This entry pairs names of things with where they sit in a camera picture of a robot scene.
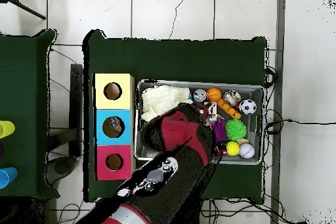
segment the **white cloth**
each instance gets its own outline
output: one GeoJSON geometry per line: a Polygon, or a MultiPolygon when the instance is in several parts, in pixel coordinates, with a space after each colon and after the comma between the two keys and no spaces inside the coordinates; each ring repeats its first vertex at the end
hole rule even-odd
{"type": "Polygon", "coordinates": [[[142,109],[141,118],[146,122],[162,115],[170,109],[176,107],[181,102],[192,103],[189,98],[189,88],[159,86],[155,89],[147,89],[142,92],[142,109]]]}

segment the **yellow box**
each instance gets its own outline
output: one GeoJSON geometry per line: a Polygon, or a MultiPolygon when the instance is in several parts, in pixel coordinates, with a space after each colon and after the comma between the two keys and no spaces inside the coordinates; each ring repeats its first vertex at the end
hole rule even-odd
{"type": "Polygon", "coordinates": [[[97,109],[134,108],[134,78],[130,74],[94,74],[93,77],[97,109]]]}

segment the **green table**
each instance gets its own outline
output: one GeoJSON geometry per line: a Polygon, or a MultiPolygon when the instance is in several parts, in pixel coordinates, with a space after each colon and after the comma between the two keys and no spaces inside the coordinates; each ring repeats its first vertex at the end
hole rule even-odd
{"type": "Polygon", "coordinates": [[[58,197],[46,184],[48,87],[47,53],[55,37],[43,30],[35,37],[0,35],[0,120],[12,121],[15,132],[0,139],[0,168],[13,166],[18,177],[0,196],[58,197]]]}
{"type": "MultiPolygon", "coordinates": [[[[239,83],[264,86],[266,39],[210,41],[106,39],[91,31],[83,42],[84,56],[84,195],[90,202],[111,197],[122,181],[95,181],[93,170],[93,73],[128,73],[142,79],[239,83]]],[[[203,194],[204,198],[250,197],[262,201],[262,163],[256,166],[220,164],[203,194]]]]}

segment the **baseball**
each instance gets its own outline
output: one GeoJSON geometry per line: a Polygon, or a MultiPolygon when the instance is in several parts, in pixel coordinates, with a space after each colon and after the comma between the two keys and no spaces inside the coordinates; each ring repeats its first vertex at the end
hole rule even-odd
{"type": "Polygon", "coordinates": [[[240,146],[240,156],[242,158],[252,158],[255,155],[255,149],[250,144],[242,144],[240,146]]]}

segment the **blue cup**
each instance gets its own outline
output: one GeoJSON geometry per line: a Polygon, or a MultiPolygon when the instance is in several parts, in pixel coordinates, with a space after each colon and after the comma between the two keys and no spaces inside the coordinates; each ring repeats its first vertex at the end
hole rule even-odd
{"type": "Polygon", "coordinates": [[[6,187],[10,182],[18,177],[18,170],[14,167],[0,169],[0,189],[6,187]]]}

